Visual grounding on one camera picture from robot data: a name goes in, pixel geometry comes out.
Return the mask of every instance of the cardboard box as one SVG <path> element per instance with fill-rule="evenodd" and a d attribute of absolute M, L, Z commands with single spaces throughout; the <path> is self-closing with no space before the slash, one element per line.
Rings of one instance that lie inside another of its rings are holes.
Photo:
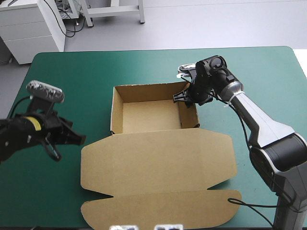
<path fill-rule="evenodd" d="M 195 105 L 174 103 L 173 94 L 186 82 L 154 85 L 115 86 L 111 112 L 111 133 L 140 133 L 199 127 Z"/>
<path fill-rule="evenodd" d="M 113 135 L 82 150 L 82 187 L 113 196 L 82 205 L 92 228 L 208 228 L 237 212 L 227 198 L 240 199 L 238 191 L 207 190 L 236 175 L 232 140 L 198 128 L 195 106 L 173 103 L 173 94 L 185 87 L 177 82 L 114 88 Z"/>

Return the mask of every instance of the cable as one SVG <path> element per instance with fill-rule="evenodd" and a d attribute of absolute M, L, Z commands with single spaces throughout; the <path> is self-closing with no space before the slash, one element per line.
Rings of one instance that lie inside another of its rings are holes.
<path fill-rule="evenodd" d="M 235 204 L 235 205 L 242 205 L 242 206 L 251 206 L 251 207 L 265 207 L 265 208 L 274 208 L 274 207 L 280 207 L 278 205 L 254 205 L 254 204 L 248 204 L 243 202 L 242 200 L 236 199 L 236 198 L 228 198 L 227 201 L 229 203 Z"/>
<path fill-rule="evenodd" d="M 10 118 L 13 117 L 13 114 L 14 114 L 14 112 L 15 112 L 17 106 L 19 105 L 19 103 L 22 102 L 22 101 L 24 101 L 24 100 L 26 100 L 26 99 L 30 99 L 30 96 L 23 97 L 22 99 L 20 99 L 20 100 L 14 105 L 14 107 L 13 107 L 13 109 L 12 109 L 12 112 L 11 112 L 11 115 L 10 115 Z"/>
<path fill-rule="evenodd" d="M 255 211 L 256 213 L 258 213 L 261 217 L 263 217 L 270 225 L 273 229 L 275 229 L 275 226 L 272 224 L 272 222 L 269 221 L 269 219 L 267 219 L 261 212 L 259 212 L 258 210 L 256 210 L 255 208 L 253 208 L 252 205 L 250 204 L 247 204 L 245 202 L 243 202 L 242 200 L 238 200 L 238 199 L 235 199 L 235 198 L 229 198 L 227 199 L 227 201 L 229 203 L 232 203 L 232 204 L 236 204 L 236 205 L 243 205 L 243 206 L 247 206 L 249 207 L 250 209 L 252 209 L 253 211 Z"/>
<path fill-rule="evenodd" d="M 63 13 L 65 13 L 65 14 L 71 19 L 71 17 L 70 17 L 64 10 L 62 10 L 61 8 L 58 8 L 58 10 L 61 11 L 61 12 L 63 12 Z M 75 26 L 75 25 L 73 25 L 73 26 L 74 26 L 74 31 L 68 30 L 68 29 L 66 29 L 66 30 L 69 31 L 69 32 L 77 33 L 77 32 L 80 32 L 80 31 L 83 29 L 84 25 L 85 25 L 85 18 L 84 18 L 84 20 L 83 20 L 83 25 L 82 25 L 82 27 L 81 27 L 80 30 L 76 30 L 76 26 Z"/>
<path fill-rule="evenodd" d="M 212 97 L 214 97 L 217 101 L 223 102 L 224 104 L 228 104 L 228 102 L 218 98 L 216 95 L 213 95 L 213 94 L 208 93 L 208 92 L 207 92 L 207 94 L 212 96 Z M 233 107 L 233 105 L 230 104 L 229 107 L 232 108 L 232 110 L 237 114 L 237 116 L 238 116 L 238 118 L 239 118 L 239 120 L 241 122 L 241 126 L 242 126 L 243 132 L 244 132 L 244 138 L 245 138 L 246 146 L 247 146 L 248 150 L 250 151 L 250 146 L 248 144 L 248 134 L 246 132 L 244 121 L 243 121 L 242 117 L 240 116 L 239 112 Z"/>
<path fill-rule="evenodd" d="M 57 18 L 57 16 L 56 16 L 56 14 L 54 13 L 53 9 L 51 8 L 51 6 L 49 5 L 49 3 L 48 3 L 46 0 L 43 0 L 43 1 L 44 1 L 44 2 L 47 4 L 47 6 L 51 9 L 51 11 L 52 11 L 54 17 L 55 17 L 56 20 L 57 20 L 57 23 L 58 23 L 58 26 L 59 26 L 59 29 L 61 30 L 61 32 L 62 32 L 66 37 L 74 37 L 74 36 L 76 35 L 76 27 L 73 25 L 73 27 L 74 27 L 74 33 L 73 33 L 72 36 L 66 35 L 66 34 L 63 32 L 63 30 L 62 30 L 62 28 L 61 28 L 61 26 L 60 26 L 60 24 L 59 24 L 58 18 Z"/>

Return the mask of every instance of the white cabinet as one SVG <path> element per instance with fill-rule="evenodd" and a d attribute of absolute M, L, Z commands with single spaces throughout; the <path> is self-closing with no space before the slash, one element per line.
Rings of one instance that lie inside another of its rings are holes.
<path fill-rule="evenodd" d="M 66 33 L 54 0 L 46 0 Z M 11 0 L 0 5 L 0 36 L 19 64 L 31 63 L 42 52 L 64 51 L 65 35 L 43 0 Z"/>

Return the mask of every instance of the green table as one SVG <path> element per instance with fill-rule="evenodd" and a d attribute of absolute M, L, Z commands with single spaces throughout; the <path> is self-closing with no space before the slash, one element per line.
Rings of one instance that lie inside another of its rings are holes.
<path fill-rule="evenodd" d="M 110 135 L 113 86 L 174 82 L 177 67 L 222 55 L 245 85 L 246 94 L 273 119 L 291 125 L 307 138 L 307 80 L 288 47 L 42 53 L 35 57 L 16 100 L 27 95 L 26 84 L 39 80 L 66 94 L 55 109 L 86 134 L 85 145 Z M 17 112 L 25 111 L 26 102 Z M 238 174 L 215 188 L 237 189 L 250 203 L 276 204 L 277 197 L 249 162 L 236 114 L 220 102 L 198 107 L 201 127 L 233 138 Z M 0 226 L 88 227 L 80 207 L 103 197 L 80 186 L 82 146 L 59 146 L 56 163 L 41 146 L 15 153 L 0 165 Z M 274 209 L 259 209 L 273 221 Z M 247 207 L 241 207 L 225 227 L 268 227 Z"/>

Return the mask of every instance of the gray floor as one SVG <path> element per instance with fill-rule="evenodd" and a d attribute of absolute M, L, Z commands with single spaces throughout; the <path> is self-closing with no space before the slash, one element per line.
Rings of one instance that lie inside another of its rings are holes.
<path fill-rule="evenodd" d="M 107 0 L 88 0 L 92 7 Z M 137 0 L 122 0 L 123 5 Z M 66 38 L 65 51 L 243 46 L 307 48 L 307 0 L 144 0 L 138 15 L 95 18 Z M 0 118 L 7 116 L 29 65 L 0 66 Z"/>

